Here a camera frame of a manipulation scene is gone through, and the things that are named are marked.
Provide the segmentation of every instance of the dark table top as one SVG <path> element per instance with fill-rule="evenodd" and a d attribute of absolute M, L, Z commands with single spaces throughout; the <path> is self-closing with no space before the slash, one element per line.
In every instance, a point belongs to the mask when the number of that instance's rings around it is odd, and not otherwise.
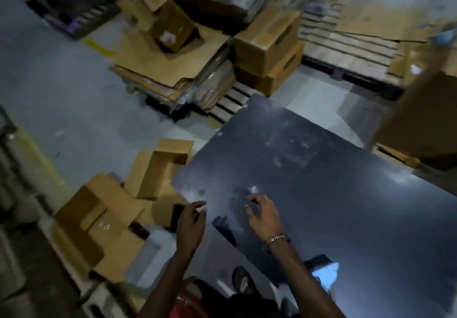
<path fill-rule="evenodd" d="M 208 223 L 226 218 L 237 248 L 278 284 L 244 211 L 250 190 L 268 195 L 304 260 L 340 263 L 335 301 L 348 318 L 451 310 L 457 198 L 270 100 L 252 97 L 173 185 L 207 201 Z"/>

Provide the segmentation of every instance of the yellow line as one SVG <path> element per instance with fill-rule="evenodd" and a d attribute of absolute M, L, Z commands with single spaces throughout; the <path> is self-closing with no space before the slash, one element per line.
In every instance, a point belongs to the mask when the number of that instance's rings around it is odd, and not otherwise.
<path fill-rule="evenodd" d="M 108 49 L 103 48 L 101 45 L 99 45 L 98 43 L 96 43 L 95 41 L 93 41 L 89 38 L 83 38 L 83 39 L 81 39 L 81 42 L 84 43 L 90 49 L 97 51 L 99 54 L 103 55 L 104 57 L 111 58 L 116 54 L 116 52 L 112 52 Z"/>

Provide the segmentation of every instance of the person's left hand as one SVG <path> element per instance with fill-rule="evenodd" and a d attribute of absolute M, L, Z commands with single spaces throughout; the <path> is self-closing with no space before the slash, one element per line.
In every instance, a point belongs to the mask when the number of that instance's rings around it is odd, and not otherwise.
<path fill-rule="evenodd" d="M 192 202 L 184 207 L 176 229 L 176 254 L 190 260 L 194 255 L 206 225 L 206 210 L 201 212 L 197 208 L 206 204 L 204 201 Z"/>

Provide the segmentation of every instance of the person's right hand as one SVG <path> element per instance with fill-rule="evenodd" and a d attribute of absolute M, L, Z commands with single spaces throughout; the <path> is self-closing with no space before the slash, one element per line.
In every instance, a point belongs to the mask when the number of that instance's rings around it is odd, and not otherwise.
<path fill-rule="evenodd" d="M 259 204 L 259 217 L 254 215 L 254 212 L 252 212 L 248 205 L 245 205 L 245 208 L 249 219 L 249 226 L 254 230 L 260 240 L 266 242 L 272 237 L 282 234 L 283 226 L 281 224 L 281 218 L 273 201 L 265 195 L 249 195 L 248 199 Z"/>

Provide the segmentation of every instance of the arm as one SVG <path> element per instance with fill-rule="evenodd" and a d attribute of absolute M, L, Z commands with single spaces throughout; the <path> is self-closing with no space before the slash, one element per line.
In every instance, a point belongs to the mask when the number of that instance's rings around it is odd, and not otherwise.
<path fill-rule="evenodd" d="M 181 289 L 182 278 L 202 240 L 205 231 L 206 211 L 198 213 L 204 202 L 186 205 L 176 230 L 176 252 L 167 265 L 157 286 L 144 303 L 138 318 L 168 318 Z"/>
<path fill-rule="evenodd" d="M 250 195 L 248 199 L 257 202 L 260 207 L 259 217 L 256 217 L 246 205 L 249 225 L 255 234 L 263 242 L 282 234 L 283 226 L 273 202 L 265 195 Z M 279 239 L 271 243 L 270 249 L 286 274 L 302 317 L 345 318 L 331 297 L 305 269 L 292 245 Z"/>

